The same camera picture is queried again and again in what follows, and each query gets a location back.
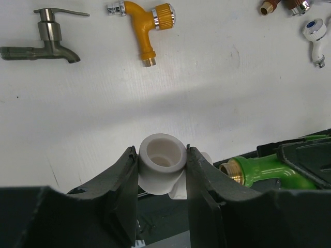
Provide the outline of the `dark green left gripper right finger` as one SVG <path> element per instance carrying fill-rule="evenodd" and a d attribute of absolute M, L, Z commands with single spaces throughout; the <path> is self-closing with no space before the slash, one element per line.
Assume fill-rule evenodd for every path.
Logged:
<path fill-rule="evenodd" d="M 330 247 L 329 190 L 244 187 L 187 148 L 192 247 Z"/>

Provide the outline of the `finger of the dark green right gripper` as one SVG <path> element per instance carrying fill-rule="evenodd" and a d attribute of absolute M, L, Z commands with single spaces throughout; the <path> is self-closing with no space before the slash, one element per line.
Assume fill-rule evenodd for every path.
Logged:
<path fill-rule="evenodd" d="M 221 171 L 329 171 L 330 136 L 313 135 L 260 145 L 249 157 L 232 157 L 215 167 Z"/>
<path fill-rule="evenodd" d="M 322 189 L 330 189 L 330 141 L 300 141 L 278 147 L 278 159 Z"/>

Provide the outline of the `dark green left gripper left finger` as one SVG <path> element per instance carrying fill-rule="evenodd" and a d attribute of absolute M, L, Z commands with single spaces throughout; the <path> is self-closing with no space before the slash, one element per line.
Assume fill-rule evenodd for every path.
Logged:
<path fill-rule="evenodd" d="M 134 147 L 66 194 L 49 186 L 1 188 L 1 247 L 132 247 L 137 201 Z"/>

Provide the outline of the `white plastic elbow fitting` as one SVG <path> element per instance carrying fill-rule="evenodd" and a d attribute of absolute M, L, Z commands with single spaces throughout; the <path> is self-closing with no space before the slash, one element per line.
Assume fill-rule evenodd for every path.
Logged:
<path fill-rule="evenodd" d="M 139 148 L 138 185 L 152 195 L 186 200 L 187 150 L 177 138 L 163 133 L 145 138 Z"/>

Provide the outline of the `green faucet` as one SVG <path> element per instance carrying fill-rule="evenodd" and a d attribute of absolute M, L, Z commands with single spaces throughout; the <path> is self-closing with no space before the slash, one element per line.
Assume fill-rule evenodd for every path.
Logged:
<path fill-rule="evenodd" d="M 255 182 L 277 178 L 282 189 L 315 190 L 315 184 L 280 162 L 276 154 L 261 158 L 233 157 L 219 166 L 220 171 L 245 187 Z"/>

